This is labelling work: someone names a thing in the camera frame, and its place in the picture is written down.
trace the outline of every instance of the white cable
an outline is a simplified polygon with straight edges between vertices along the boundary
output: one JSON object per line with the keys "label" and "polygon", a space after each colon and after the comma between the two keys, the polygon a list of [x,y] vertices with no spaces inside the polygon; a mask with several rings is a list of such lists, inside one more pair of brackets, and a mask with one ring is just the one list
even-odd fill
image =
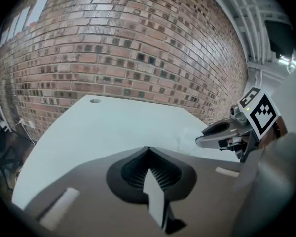
{"label": "white cable", "polygon": [[28,137],[30,138],[30,135],[28,134],[28,132],[27,132],[27,130],[25,129],[25,127],[24,127],[23,124],[22,124],[22,127],[23,127],[24,131],[26,132],[26,134],[28,135]]}

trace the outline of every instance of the white pipe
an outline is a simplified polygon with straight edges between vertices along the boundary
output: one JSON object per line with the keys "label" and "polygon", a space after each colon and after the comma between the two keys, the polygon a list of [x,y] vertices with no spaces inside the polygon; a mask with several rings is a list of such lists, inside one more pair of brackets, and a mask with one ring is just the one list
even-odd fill
{"label": "white pipe", "polygon": [[241,18],[242,23],[243,23],[243,25],[245,27],[246,36],[247,36],[247,39],[249,41],[250,53],[251,53],[251,56],[253,57],[253,60],[255,62],[256,61],[256,56],[255,56],[255,51],[253,49],[253,43],[252,43],[252,39],[251,39],[251,35],[250,35],[250,32],[249,32],[247,22],[246,22],[243,14],[242,14],[241,9],[239,9],[239,4],[238,4],[237,0],[231,0],[231,1],[233,3],[233,6],[236,8],[237,14]]}
{"label": "white pipe", "polygon": [[255,87],[258,85],[258,70],[255,70]]}
{"label": "white pipe", "polygon": [[266,26],[264,26],[263,30],[264,30],[265,36],[266,36],[265,43],[266,43],[267,61],[270,61],[270,59],[272,60],[272,53],[271,53],[271,46],[270,46],[270,41],[269,41]]}
{"label": "white pipe", "polygon": [[[261,6],[268,6],[268,5],[272,5],[272,4],[269,3],[269,2],[260,2],[259,5],[261,5]],[[239,6],[239,8],[240,9],[246,9],[246,8],[253,8],[255,6],[256,6],[256,4],[247,4],[247,5]]]}
{"label": "white pipe", "polygon": [[260,70],[260,88],[262,88],[263,70]]}
{"label": "white pipe", "polygon": [[[243,3],[243,5],[247,5],[246,0],[241,0],[241,2]],[[257,33],[256,24],[255,24],[255,22],[253,20],[253,17],[252,17],[252,14],[251,14],[250,9],[249,8],[246,8],[246,11],[247,11],[247,15],[249,17],[250,23],[252,25],[253,35],[255,37],[256,49],[257,49],[257,59],[258,59],[258,62],[260,62],[260,47],[259,47],[258,33]]]}
{"label": "white pipe", "polygon": [[259,7],[257,5],[256,0],[252,0],[252,3],[254,3],[255,6],[255,12],[256,16],[258,18],[258,23],[259,23],[259,28],[260,28],[260,34],[261,34],[261,44],[262,44],[262,64],[265,63],[265,37],[264,37],[264,30],[263,30],[263,24],[262,24],[262,19],[261,19],[261,14],[259,11]]}
{"label": "white pipe", "polygon": [[281,16],[285,16],[287,17],[287,15],[283,12],[280,12],[280,11],[273,11],[273,10],[260,10],[261,13],[265,13],[265,14],[278,14],[278,15],[281,15]]}

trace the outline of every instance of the cable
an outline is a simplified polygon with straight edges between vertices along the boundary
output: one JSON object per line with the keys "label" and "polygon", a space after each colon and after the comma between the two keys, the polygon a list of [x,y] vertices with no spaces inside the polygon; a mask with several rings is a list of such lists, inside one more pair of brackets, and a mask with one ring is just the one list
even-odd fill
{"label": "cable", "polygon": [[17,124],[14,124],[14,125],[18,125],[18,124],[20,124],[21,123],[21,121],[19,121]]}
{"label": "cable", "polygon": [[22,125],[24,131],[26,132],[26,134],[28,135],[28,137],[30,138],[30,135],[28,134],[28,132],[27,132],[27,130],[25,129],[24,125],[23,125],[23,124],[21,124],[21,125]]}

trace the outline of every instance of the gray surface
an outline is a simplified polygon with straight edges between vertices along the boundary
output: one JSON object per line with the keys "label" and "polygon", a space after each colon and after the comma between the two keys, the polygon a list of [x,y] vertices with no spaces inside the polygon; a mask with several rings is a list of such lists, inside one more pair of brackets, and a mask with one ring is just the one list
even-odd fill
{"label": "gray surface", "polygon": [[272,222],[291,201],[296,190],[295,134],[287,134],[272,142],[263,151],[254,153],[257,153],[260,159],[254,160],[252,157],[250,169],[246,162],[246,173],[240,173],[244,174],[241,180],[253,176],[254,180],[237,216],[233,231],[235,237],[252,236]]}
{"label": "gray surface", "polygon": [[[158,148],[192,166],[197,183],[185,199],[170,204],[176,218],[187,227],[172,236],[229,236],[249,186],[232,191],[235,178],[215,172],[217,167],[239,171],[236,162],[196,158]],[[165,236],[146,205],[128,204],[117,198],[106,184],[107,169],[138,149],[124,151],[81,164],[40,192],[25,211],[37,217],[67,187],[79,190],[56,233],[74,236]]]}

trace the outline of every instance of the white paper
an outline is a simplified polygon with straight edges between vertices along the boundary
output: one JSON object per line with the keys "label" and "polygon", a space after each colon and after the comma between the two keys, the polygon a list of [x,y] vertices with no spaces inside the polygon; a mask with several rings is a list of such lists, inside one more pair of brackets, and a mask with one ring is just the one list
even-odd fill
{"label": "white paper", "polygon": [[9,32],[9,29],[7,29],[5,32],[3,32],[1,34],[0,47],[2,47],[4,45],[4,43],[6,42],[6,38],[8,37],[8,32]]}
{"label": "white paper", "polygon": [[30,7],[25,8],[22,10],[21,15],[19,17],[18,23],[16,24],[15,30],[14,30],[14,36],[18,33],[21,32],[26,20],[26,17],[29,13]]}
{"label": "white paper", "polygon": [[16,26],[16,23],[18,22],[19,17],[20,17],[20,14],[15,16],[13,21],[12,21],[12,24],[11,24],[11,27],[10,27],[10,30],[9,30],[9,34],[8,34],[8,40],[13,38],[13,36],[14,36],[15,26]]}
{"label": "white paper", "polygon": [[47,3],[47,0],[37,0],[36,1],[28,20],[26,21],[25,26],[29,26],[30,23],[37,22],[39,20],[39,17],[41,15],[41,13],[43,12],[46,3]]}

